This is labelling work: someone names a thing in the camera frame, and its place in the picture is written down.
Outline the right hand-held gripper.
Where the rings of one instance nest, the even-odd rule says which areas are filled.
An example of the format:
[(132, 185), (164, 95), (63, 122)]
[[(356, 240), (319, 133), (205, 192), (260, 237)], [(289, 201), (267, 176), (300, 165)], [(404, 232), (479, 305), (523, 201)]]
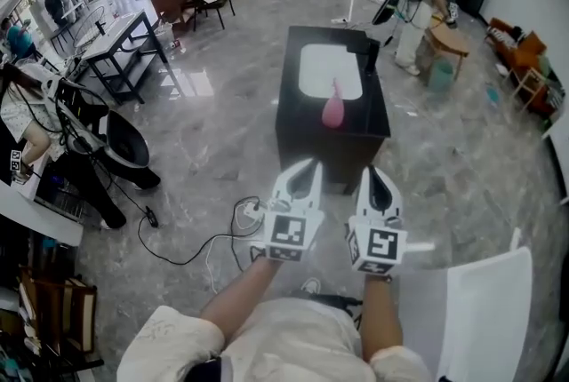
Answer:
[[(371, 208), (376, 217), (366, 216)], [(349, 218), (346, 238), (354, 271), (389, 275), (402, 264), (408, 236), (401, 229), (402, 212), (403, 199), (393, 180), (380, 169), (371, 169), (370, 177), (370, 167), (364, 167), (357, 215)]]

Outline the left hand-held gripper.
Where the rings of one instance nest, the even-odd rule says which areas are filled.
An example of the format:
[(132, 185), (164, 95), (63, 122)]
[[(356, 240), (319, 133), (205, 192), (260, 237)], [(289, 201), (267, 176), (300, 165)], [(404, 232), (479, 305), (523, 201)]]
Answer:
[(320, 162), (315, 164), (309, 196), (293, 198), (293, 191), (289, 188), (313, 161), (313, 158), (299, 161), (276, 178), (264, 216), (263, 243), (268, 259), (300, 262), (324, 222), (325, 214), (320, 209), (323, 184), (323, 165)]

